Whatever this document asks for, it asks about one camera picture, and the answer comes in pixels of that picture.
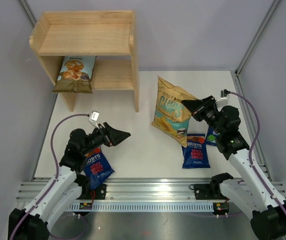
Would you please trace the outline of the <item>tan kettle cooked chips bag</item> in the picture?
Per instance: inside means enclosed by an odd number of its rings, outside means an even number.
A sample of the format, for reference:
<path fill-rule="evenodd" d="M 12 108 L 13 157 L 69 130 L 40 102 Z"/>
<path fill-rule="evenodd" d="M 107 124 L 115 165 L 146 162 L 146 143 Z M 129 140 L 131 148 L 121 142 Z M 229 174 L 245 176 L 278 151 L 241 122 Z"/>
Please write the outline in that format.
<path fill-rule="evenodd" d="M 151 125 L 175 139 L 184 148 L 187 147 L 191 112 L 182 104 L 182 101 L 196 99 L 183 88 L 159 76 L 155 113 Z"/>

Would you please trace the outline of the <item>blue Burts spicy chilli bag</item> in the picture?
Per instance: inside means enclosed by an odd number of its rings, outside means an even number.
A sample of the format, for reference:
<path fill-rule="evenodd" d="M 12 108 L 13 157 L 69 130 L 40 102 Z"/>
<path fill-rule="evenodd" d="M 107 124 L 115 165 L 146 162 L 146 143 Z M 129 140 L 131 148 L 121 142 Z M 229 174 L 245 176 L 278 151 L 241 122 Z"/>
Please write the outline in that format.
<path fill-rule="evenodd" d="M 86 157 L 87 163 L 84 173 L 90 179 L 90 189 L 95 190 L 115 171 L 112 169 L 100 147 L 89 152 Z"/>

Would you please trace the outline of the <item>light blue cassava chips bag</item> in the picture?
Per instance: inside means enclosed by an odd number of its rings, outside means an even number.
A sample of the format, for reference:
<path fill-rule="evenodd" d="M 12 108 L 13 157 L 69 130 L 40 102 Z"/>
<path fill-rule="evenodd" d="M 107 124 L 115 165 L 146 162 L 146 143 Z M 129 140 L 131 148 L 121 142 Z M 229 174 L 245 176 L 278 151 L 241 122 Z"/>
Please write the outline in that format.
<path fill-rule="evenodd" d="M 95 61 L 93 55 L 65 56 L 52 93 L 91 94 Z"/>

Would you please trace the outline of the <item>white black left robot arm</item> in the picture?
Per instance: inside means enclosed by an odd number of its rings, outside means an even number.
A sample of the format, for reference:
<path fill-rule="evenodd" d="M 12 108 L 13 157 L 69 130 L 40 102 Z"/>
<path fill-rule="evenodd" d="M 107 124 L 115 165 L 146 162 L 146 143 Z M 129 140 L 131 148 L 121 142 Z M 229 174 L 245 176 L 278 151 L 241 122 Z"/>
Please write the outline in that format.
<path fill-rule="evenodd" d="M 56 161 L 56 172 L 45 187 L 23 209 L 14 209 L 9 216 L 10 240 L 47 240 L 56 221 L 76 199 L 90 195 L 90 179 L 82 175 L 86 155 L 105 145 L 117 146 L 130 133 L 116 130 L 106 122 L 91 134 L 81 129 L 70 133 L 61 161 Z"/>

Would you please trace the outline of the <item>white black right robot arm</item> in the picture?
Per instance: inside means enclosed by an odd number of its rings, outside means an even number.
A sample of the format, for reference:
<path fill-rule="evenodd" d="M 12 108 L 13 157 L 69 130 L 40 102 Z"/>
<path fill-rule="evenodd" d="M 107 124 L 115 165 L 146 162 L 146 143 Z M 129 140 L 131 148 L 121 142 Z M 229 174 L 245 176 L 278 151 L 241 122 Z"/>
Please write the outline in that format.
<path fill-rule="evenodd" d="M 216 146 L 238 171 L 248 190 L 244 190 L 228 173 L 211 178 L 210 193 L 215 198 L 231 200 L 250 220 L 259 240 L 286 236 L 286 198 L 269 181 L 252 158 L 249 146 L 239 132 L 239 111 L 226 105 L 221 110 L 213 96 L 201 100 L 183 100 L 182 104 L 198 122 L 205 121 L 218 133 Z"/>

